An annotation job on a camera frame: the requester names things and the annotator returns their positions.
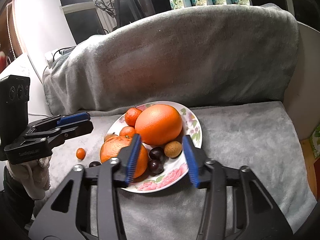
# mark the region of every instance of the camera lens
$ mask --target camera lens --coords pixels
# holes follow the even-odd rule
[[[10,88],[10,91],[9,91],[9,97],[11,100],[14,100],[14,97],[16,95],[16,89],[14,87],[11,87]]]
[[[19,85],[17,90],[18,99],[21,99],[22,95],[23,95],[23,86]]]
[[[26,86],[24,88],[24,94],[25,94],[26,97],[28,96],[28,94],[29,94],[29,86]]]

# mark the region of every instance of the screw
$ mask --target screw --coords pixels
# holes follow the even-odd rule
[[[116,157],[113,157],[109,160],[110,164],[117,164],[119,162],[119,159]]]
[[[214,159],[211,159],[211,158],[209,158],[209,159],[207,159],[206,161],[205,161],[205,163],[206,164],[214,164],[216,161],[214,160]]]
[[[75,166],[73,167],[73,170],[74,170],[74,171],[82,171],[82,170],[83,170],[83,166],[80,165],[80,164],[77,164],[77,165],[75,165]]]
[[[241,171],[242,172],[249,172],[250,171],[250,168],[248,166],[242,166],[241,167]]]

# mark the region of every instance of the white plate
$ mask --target white plate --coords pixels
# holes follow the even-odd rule
[[[169,105],[173,106],[180,113],[183,121],[183,135],[189,134],[192,141],[197,148],[201,148],[202,144],[202,130],[198,118],[194,113],[187,107],[170,101],[156,101],[148,104],[143,104],[137,106],[140,110],[145,110],[152,105]],[[122,115],[108,130],[108,133],[119,134],[123,127],[127,126],[124,121],[124,115]],[[148,152],[154,148],[153,146],[143,144]],[[184,152],[179,155],[179,157],[171,159],[169,158],[164,163],[164,171],[159,175],[152,175],[150,172],[146,171],[140,177],[136,178],[129,187],[124,188],[124,190],[135,192],[135,193],[150,193],[156,192],[167,187],[170,187],[177,181],[179,181],[188,172],[188,166]]]

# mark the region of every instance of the gray cloth surface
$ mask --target gray cloth surface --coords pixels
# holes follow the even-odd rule
[[[194,113],[201,123],[202,148],[207,155],[232,168],[250,166],[296,231],[316,200],[307,182],[298,137],[282,103],[211,107]],[[118,117],[92,117],[92,134],[67,140],[53,149],[49,168],[51,188],[43,201],[36,202],[35,213],[73,165],[81,163],[88,167],[91,161],[99,160],[103,135]],[[75,154],[79,147],[87,151],[81,162]],[[129,240],[196,239],[205,190],[192,188],[187,176],[156,193],[134,194],[121,189],[118,193]],[[231,195],[228,195],[228,206],[231,206]],[[231,212],[228,209],[228,228],[232,224]]]
[[[279,7],[172,10],[79,44],[44,92],[52,114],[122,114],[163,98],[187,107],[281,101],[297,49],[297,22]]]

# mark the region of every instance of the hand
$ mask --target hand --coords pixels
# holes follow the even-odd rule
[[[51,156],[17,165],[6,161],[11,177],[20,182],[33,200],[43,199],[50,188],[49,165]]]

